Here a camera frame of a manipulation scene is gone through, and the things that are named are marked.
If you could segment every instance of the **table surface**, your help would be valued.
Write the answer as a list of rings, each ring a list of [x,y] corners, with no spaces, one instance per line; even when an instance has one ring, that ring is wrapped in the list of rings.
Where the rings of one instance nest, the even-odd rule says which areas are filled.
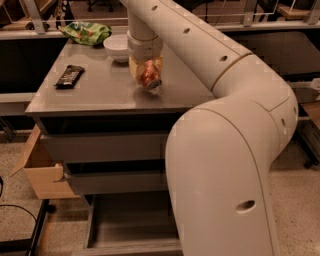
[[[128,63],[117,63],[103,47],[68,41],[40,86],[26,114],[33,117],[158,113],[186,111],[214,99],[211,92],[167,46],[163,49],[164,69],[160,95],[138,85]],[[79,65],[85,73],[73,89],[57,90],[67,65]]]

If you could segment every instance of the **white bowl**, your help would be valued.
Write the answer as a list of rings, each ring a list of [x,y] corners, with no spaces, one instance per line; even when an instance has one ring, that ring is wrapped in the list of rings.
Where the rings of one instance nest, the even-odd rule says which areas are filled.
[[[103,41],[109,56],[117,62],[129,61],[128,37],[126,34],[111,35]]]

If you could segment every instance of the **desk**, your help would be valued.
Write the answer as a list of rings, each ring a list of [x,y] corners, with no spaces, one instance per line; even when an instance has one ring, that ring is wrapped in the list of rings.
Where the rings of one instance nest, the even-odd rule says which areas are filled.
[[[171,127],[185,111],[213,96],[166,46],[163,57],[162,90],[154,96],[136,84],[127,63],[114,62],[104,48],[65,45],[26,114],[41,129],[52,159],[64,164],[75,193],[166,189],[165,177],[158,184],[158,174],[149,171],[163,173]],[[69,64],[86,72],[74,89],[56,90],[53,84]],[[133,177],[130,168],[141,169],[145,180]],[[128,176],[113,175],[117,169]]]
[[[163,57],[162,90],[154,96],[136,84],[128,64],[114,62],[103,48],[68,42],[26,110],[52,159],[64,164],[74,193],[90,205],[86,249],[74,255],[123,255],[128,248],[182,255],[165,194],[166,139],[185,111],[213,96],[166,46]],[[86,72],[74,89],[56,90],[53,84],[69,64]],[[120,213],[106,210],[106,202],[123,196],[126,200],[114,206]]]

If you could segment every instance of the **black cable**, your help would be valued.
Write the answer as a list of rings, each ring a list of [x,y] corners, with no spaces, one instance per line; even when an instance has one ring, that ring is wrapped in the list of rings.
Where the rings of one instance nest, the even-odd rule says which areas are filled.
[[[2,179],[2,177],[0,176],[0,186],[1,186],[1,188],[0,188],[0,197],[2,196],[2,191],[3,191],[3,179]]]
[[[16,207],[16,208],[19,208],[21,210],[24,210],[25,212],[29,213],[31,215],[31,217],[34,219],[35,222],[37,222],[37,219],[36,217],[30,212],[28,211],[27,209],[19,206],[19,205],[15,205],[15,204],[0,204],[0,207]]]

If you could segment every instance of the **snack bag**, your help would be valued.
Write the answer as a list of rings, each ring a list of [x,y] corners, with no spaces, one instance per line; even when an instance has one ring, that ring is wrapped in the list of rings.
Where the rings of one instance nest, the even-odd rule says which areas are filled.
[[[66,27],[60,26],[59,30],[78,44],[85,45],[102,44],[112,34],[110,26],[81,21],[72,22]]]

